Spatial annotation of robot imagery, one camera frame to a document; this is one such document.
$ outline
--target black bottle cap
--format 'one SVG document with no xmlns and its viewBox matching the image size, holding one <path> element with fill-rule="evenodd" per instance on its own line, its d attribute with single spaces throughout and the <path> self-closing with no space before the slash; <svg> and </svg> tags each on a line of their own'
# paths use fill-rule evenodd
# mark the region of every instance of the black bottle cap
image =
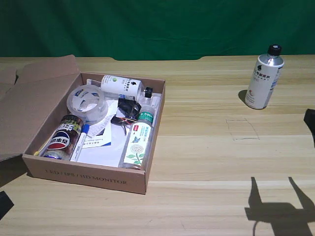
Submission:
<svg viewBox="0 0 315 236">
<path fill-rule="evenodd" d="M 279 56 L 281 53 L 281 46 L 278 44 L 272 44 L 269 46 L 268 54 L 272 56 Z"/>
<path fill-rule="evenodd" d="M 145 91 L 145 94 L 144 94 L 145 97 L 148 97 L 148 98 L 152 97 L 153 88 L 146 87 L 146 90 L 144 90 L 144 91 Z"/>
</svg>

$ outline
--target green label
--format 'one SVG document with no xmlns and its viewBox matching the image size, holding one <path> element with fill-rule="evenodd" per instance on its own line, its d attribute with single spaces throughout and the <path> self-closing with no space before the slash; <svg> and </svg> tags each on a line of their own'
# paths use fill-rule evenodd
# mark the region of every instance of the green label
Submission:
<svg viewBox="0 0 315 236">
<path fill-rule="evenodd" d="M 139 119 L 146 119 L 148 120 L 151 124 L 153 122 L 153 115 L 149 112 L 141 112 L 140 115 L 139 115 Z"/>
</svg>

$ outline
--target paper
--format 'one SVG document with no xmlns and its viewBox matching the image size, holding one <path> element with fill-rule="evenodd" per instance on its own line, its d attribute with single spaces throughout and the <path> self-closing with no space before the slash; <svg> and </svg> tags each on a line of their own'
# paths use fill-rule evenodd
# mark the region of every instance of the paper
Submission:
<svg viewBox="0 0 315 236">
<path fill-rule="evenodd" d="M 117 113 L 118 99 L 117 100 L 107 100 L 106 102 L 107 102 L 108 112 L 107 112 L 107 114 L 103 120 L 101 120 L 99 123 L 96 123 L 96 124 L 90 126 L 90 129 L 88 132 L 88 138 L 90 138 L 90 139 L 94 138 L 103 129 L 105 129 L 107 124 L 110 123 L 113 116 Z"/>
<path fill-rule="evenodd" d="M 118 167 L 127 136 L 121 126 L 109 124 L 112 129 L 111 145 L 104 147 L 84 148 L 81 150 L 78 162 Z"/>
<path fill-rule="evenodd" d="M 111 145 L 112 132 L 111 123 L 107 123 L 105 129 L 103 129 L 94 138 L 86 137 L 82 148 L 95 148 L 101 146 Z"/>
</svg>

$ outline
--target packing tape roll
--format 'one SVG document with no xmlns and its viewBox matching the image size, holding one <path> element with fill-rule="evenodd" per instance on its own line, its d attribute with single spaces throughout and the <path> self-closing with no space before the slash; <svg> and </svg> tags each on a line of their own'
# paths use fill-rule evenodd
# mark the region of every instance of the packing tape roll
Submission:
<svg viewBox="0 0 315 236">
<path fill-rule="evenodd" d="M 82 85 L 73 90 L 68 96 L 67 107 L 89 125 L 101 121 L 108 111 L 104 92 L 95 85 Z"/>
</svg>

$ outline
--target box flap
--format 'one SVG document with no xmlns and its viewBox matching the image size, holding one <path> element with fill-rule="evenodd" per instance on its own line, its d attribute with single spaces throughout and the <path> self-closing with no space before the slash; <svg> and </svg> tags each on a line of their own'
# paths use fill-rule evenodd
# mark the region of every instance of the box flap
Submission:
<svg viewBox="0 0 315 236">
<path fill-rule="evenodd" d="M 82 84 L 73 59 L 68 56 L 26 66 L 19 82 L 0 100 L 0 160 L 26 152 L 45 123 L 53 120 L 58 124 L 67 113 L 67 95 Z M 57 107 L 61 112 L 51 117 Z"/>
<path fill-rule="evenodd" d="M 16 69 L 8 67 L 0 71 L 0 100 L 13 87 L 16 79 Z"/>
<path fill-rule="evenodd" d="M 53 58 L 28 64 L 23 68 L 22 74 L 17 84 L 30 83 L 49 78 L 56 78 L 70 74 L 79 73 L 79 68 L 74 55 L 60 58 Z"/>
</svg>

